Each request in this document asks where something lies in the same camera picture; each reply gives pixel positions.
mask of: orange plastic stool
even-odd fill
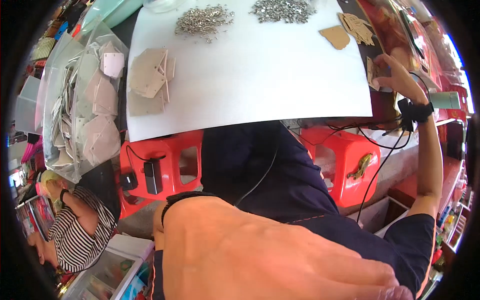
[[[370,143],[364,136],[344,131],[329,136],[332,132],[334,131],[324,128],[303,129],[300,140],[313,157],[316,157],[316,146],[314,145],[317,144],[334,151],[335,174],[332,179],[333,188],[329,189],[329,193],[336,205],[348,207],[360,204],[380,165],[380,148]],[[358,170],[360,159],[368,153],[373,155],[363,177],[357,180],[354,180],[353,177],[347,178],[348,174]],[[377,178],[373,180],[365,201],[372,197],[376,184]]]
[[[200,179],[202,174],[202,149],[203,131],[195,130],[190,132],[183,132],[176,134],[170,138],[156,138],[138,142],[125,142],[120,150],[120,172],[116,174],[117,192],[120,198],[121,213],[120,218],[132,215],[142,207],[157,200],[166,200],[168,196],[188,192],[196,189],[201,185]],[[165,155],[164,159],[160,160],[160,172],[162,174],[162,188],[163,190],[157,195],[149,194],[147,192],[145,175],[144,175],[144,161],[136,157],[132,150],[141,158],[150,159],[161,157]],[[183,184],[180,180],[180,155],[183,149],[196,147],[197,153],[197,178]],[[138,180],[138,187],[134,190],[128,191],[133,197],[125,197],[123,190],[120,187],[120,174],[126,174],[133,171]],[[145,200],[135,203],[136,197],[145,198]]]

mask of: mint green container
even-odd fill
[[[140,6],[143,0],[96,0],[85,15],[82,29],[99,15],[109,28],[113,28],[130,17]]]

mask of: striped shirt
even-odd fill
[[[55,222],[48,231],[48,240],[55,242],[60,266],[65,271],[78,272],[98,258],[117,224],[112,213],[91,191],[76,187],[72,195],[85,201],[98,213],[98,226],[93,237],[85,232],[72,209],[65,206],[55,216]]]

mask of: small metal part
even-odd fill
[[[191,36],[200,35],[205,38],[207,44],[211,44],[213,39],[209,34],[218,33],[218,27],[233,24],[233,20],[227,21],[235,13],[227,13],[226,5],[218,4],[212,6],[208,4],[205,9],[190,8],[182,17],[178,18],[175,34],[188,34]]]
[[[259,23],[284,20],[287,24],[305,24],[311,15],[317,13],[314,7],[302,0],[260,0],[252,8],[249,13],[257,15]]]

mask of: bracelet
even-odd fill
[[[163,218],[165,217],[165,213],[169,208],[172,207],[173,204],[177,203],[180,200],[187,199],[187,198],[193,198],[193,197],[200,197],[200,196],[213,196],[216,197],[215,194],[209,193],[209,192],[181,192],[180,194],[176,194],[173,196],[167,197],[167,205],[163,209],[162,212],[162,226],[163,226]]]
[[[62,202],[63,204],[65,204],[65,202],[63,201],[63,194],[65,194],[66,192],[69,192],[69,191],[67,189],[63,189],[60,192],[60,202]]]

